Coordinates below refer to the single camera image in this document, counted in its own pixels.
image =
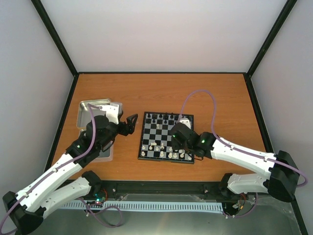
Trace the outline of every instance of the black frame edge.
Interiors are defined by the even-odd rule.
[[[260,109],[258,99],[256,97],[256,94],[255,94],[255,91],[253,88],[253,84],[252,84],[251,79],[249,79],[247,74],[244,74],[244,78],[246,81],[246,88],[247,88],[249,96],[250,96],[250,100],[251,100],[251,104],[252,104],[252,107],[254,110],[254,114],[255,114],[256,120],[257,120],[258,125],[259,125],[259,129],[260,129],[260,133],[262,136],[265,150],[267,152],[273,153],[274,150],[273,150],[272,144],[271,144],[270,139],[269,139],[268,131],[267,131],[267,128],[265,126],[265,122],[264,122],[264,119],[262,116],[262,112]]]
[[[69,54],[67,53],[67,50],[65,49],[57,31],[55,30],[52,21],[49,18],[49,15],[47,14],[42,2],[40,0],[31,0],[34,7],[36,8],[41,20],[45,24],[45,27],[47,28],[52,40],[54,41],[56,47],[58,48],[60,54],[62,55],[68,69],[73,74],[73,76],[77,76],[78,72],[72,62],[72,60],[69,57]]]
[[[74,91],[75,91],[75,88],[76,88],[78,77],[79,77],[79,75],[74,76],[72,85],[70,87],[70,90],[69,90],[69,93],[68,93],[68,96],[67,96],[67,100],[66,100],[63,112],[62,112],[61,120],[60,120],[57,132],[55,134],[55,137],[54,137],[54,140],[53,140],[53,143],[52,143],[52,147],[51,147],[51,150],[50,150],[50,153],[49,153],[48,160],[47,160],[46,165],[45,165],[45,171],[48,170],[51,167],[51,165],[52,165],[54,154],[55,154],[55,151],[57,149],[57,146],[58,146],[58,143],[59,143],[59,139],[60,139],[60,136],[61,136],[61,133],[62,133],[62,129],[63,129],[63,126],[64,126],[64,122],[65,122],[65,120],[67,118],[67,112],[68,112],[70,103],[72,101],[73,95],[74,95]]]
[[[268,48],[274,41],[276,35],[278,34],[280,28],[284,24],[285,20],[287,19],[289,13],[293,9],[294,5],[296,4],[297,0],[287,0],[285,3],[283,9],[281,10],[280,14],[278,15],[272,29],[268,33],[268,36],[266,37],[265,41],[263,42],[258,54],[256,55],[255,59],[253,60],[248,72],[247,77],[251,79],[254,72],[258,68],[259,64],[261,63],[264,55],[266,54]]]
[[[245,72],[142,72],[142,71],[130,71],[130,72],[118,72],[118,71],[100,71],[100,72],[78,72],[79,74],[244,74]]]
[[[248,90],[248,93],[249,93],[249,96],[250,96],[250,99],[251,99],[251,104],[252,104],[252,107],[253,107],[253,110],[254,110],[254,113],[255,113],[255,117],[256,117],[256,120],[257,120],[258,125],[259,125],[259,129],[260,129],[260,133],[261,133],[261,136],[262,136],[262,140],[263,140],[263,143],[264,143],[265,150],[267,152],[273,153],[274,150],[273,150],[272,144],[271,144],[270,139],[269,139],[268,131],[267,131],[267,128],[265,126],[265,122],[264,122],[264,119],[263,119],[263,116],[262,116],[262,112],[261,112],[261,109],[260,109],[260,105],[259,105],[258,99],[257,99],[255,91],[254,91],[254,87],[253,87],[252,81],[249,78],[247,73],[244,74],[244,78],[245,78],[245,81],[246,81],[246,87],[247,87],[247,90]],[[295,217],[297,219],[297,222],[298,222],[301,234],[302,235],[308,235],[308,231],[307,231],[307,228],[305,226],[305,223],[304,223],[304,220],[303,220],[303,217],[301,215],[301,212],[300,212],[300,209],[299,209],[299,205],[298,205],[296,199],[294,201],[292,201],[291,206],[292,206],[294,215],[295,215]]]

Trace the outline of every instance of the chessboard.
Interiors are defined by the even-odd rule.
[[[194,116],[183,114],[182,117],[190,120],[193,130]],[[188,154],[183,149],[172,149],[169,131],[178,118],[179,114],[173,113],[144,113],[138,159],[191,164],[195,162],[193,154]]]

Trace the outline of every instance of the white arm segment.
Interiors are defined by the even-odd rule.
[[[231,143],[223,138],[221,138],[224,142],[238,148],[242,149],[249,153],[254,153],[260,156],[265,157],[266,159],[273,159],[276,160],[273,153],[264,153],[255,151],[249,148],[242,147],[240,145]],[[230,163],[234,163],[236,165],[242,166],[249,170],[254,171],[255,173],[259,174],[261,177],[265,179],[269,179],[271,172],[269,172],[268,168],[274,167],[274,163],[270,161],[264,161],[263,159],[259,159],[248,154],[244,154],[238,152],[236,150],[232,150],[231,148],[225,146],[219,140],[216,140],[213,144],[214,149],[211,151],[211,155],[213,159],[216,160],[223,160]]]
[[[190,124],[189,119],[187,119],[187,118],[181,118],[181,119],[179,120],[179,122],[181,122],[182,124],[185,124],[186,126],[188,126],[189,129],[191,129],[191,124]]]
[[[43,214],[43,218],[46,219],[48,215],[67,202],[87,195],[90,189],[91,186],[89,185],[88,180],[83,177],[79,177],[74,182],[54,191],[41,204],[42,207],[46,208],[46,211]]]
[[[263,185],[266,178],[258,174],[237,175],[233,174],[228,180],[228,189],[235,194],[242,192],[264,192],[268,189]]]
[[[61,164],[73,159],[69,154],[63,154],[61,158],[43,175],[41,175],[36,181],[31,183],[29,186],[17,192],[18,196],[16,197],[19,200],[23,195],[29,191],[29,189],[36,184],[40,179],[42,179],[49,172],[55,170]],[[82,167],[79,164],[69,163],[66,166],[62,167],[57,172],[54,172],[47,179],[45,179],[41,184],[39,184],[24,200],[21,201],[21,206],[26,205],[26,211],[35,212],[42,202],[48,197],[51,192],[56,190],[65,180],[70,176],[80,171]]]
[[[109,121],[118,124],[118,114],[120,110],[120,105],[118,103],[110,103],[106,105],[101,105],[101,110],[106,111],[106,117]]]

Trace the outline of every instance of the red wire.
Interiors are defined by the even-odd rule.
[[[108,193],[105,189],[103,191],[106,193],[106,200],[105,200],[105,202],[106,202],[108,200]]]
[[[246,196],[243,193],[240,193],[240,195],[244,198],[244,200],[246,201]]]

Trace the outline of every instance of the white cable tray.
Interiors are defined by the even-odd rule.
[[[127,212],[209,212],[222,213],[222,204],[217,202],[128,202],[128,201],[107,201],[103,205],[91,206],[93,210],[102,210],[105,207],[116,206],[121,211]],[[74,200],[66,203],[61,209],[86,209],[85,205]]]

